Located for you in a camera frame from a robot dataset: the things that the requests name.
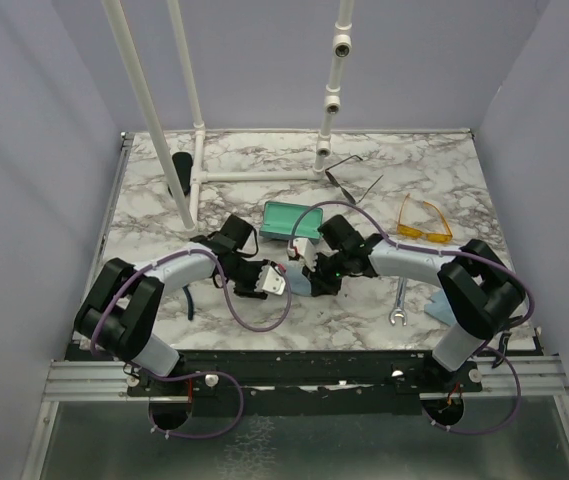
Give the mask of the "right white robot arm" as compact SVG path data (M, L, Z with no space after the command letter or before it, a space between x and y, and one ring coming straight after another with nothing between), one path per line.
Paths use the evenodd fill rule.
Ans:
M337 294L344 277L403 277L441 288L455 323L423 367L425 383L433 390L450 388L459 379L459 368L481 346L530 317L514 314L528 300L528 291L481 240L437 250L397 243L383 232L365 238L342 215L330 218L319 232L330 255L301 237L288 249L290 257L302 261L313 296Z

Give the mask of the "blue-grey glasses case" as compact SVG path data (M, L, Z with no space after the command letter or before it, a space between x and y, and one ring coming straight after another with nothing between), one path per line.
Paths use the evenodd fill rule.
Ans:
M305 205L267 201L263 209L259 236L271 240L288 241L295 222L306 209ZM321 240L318 228L322 223L323 210L315 208L304 216L296 229L296 236L307 238L313 244L318 244Z

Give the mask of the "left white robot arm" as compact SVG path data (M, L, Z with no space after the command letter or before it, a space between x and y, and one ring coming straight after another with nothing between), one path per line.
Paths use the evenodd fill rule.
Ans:
M230 215L222 228L197 235L160 259L135 265L121 258L101 269L74 321L74 330L95 347L150 371L150 382L170 395L184 385L185 371L177 350L152 333L163 296L193 282L226 278L238 296L265 299L264 280L275 264L256 260L243 248L257 232Z

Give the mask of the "blue cleaning cloth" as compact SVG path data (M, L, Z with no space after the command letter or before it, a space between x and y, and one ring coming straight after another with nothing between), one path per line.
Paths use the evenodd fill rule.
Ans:
M302 297L312 296L311 282L299 267L287 267L286 277L293 295Z

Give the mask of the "black wire-frame sunglasses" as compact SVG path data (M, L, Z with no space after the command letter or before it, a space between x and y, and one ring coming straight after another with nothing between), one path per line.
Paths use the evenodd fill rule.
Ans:
M359 162L363 161L363 158L359 155L350 155L349 157L343 158L339 161L337 161L336 163L334 163L333 165L330 165L329 167L326 167L324 170L324 175L326 177L326 179L328 180L328 182L335 188L339 189L340 192L342 193L343 197L345 198L345 200L351 204L351 205L358 205L360 202L362 202L367 196L368 194L377 186L377 184L382 180L382 178L384 177L384 175L380 175L366 190L365 192L360 196L359 199L356 199L333 175L332 171L338 167L341 166L342 164L355 159Z

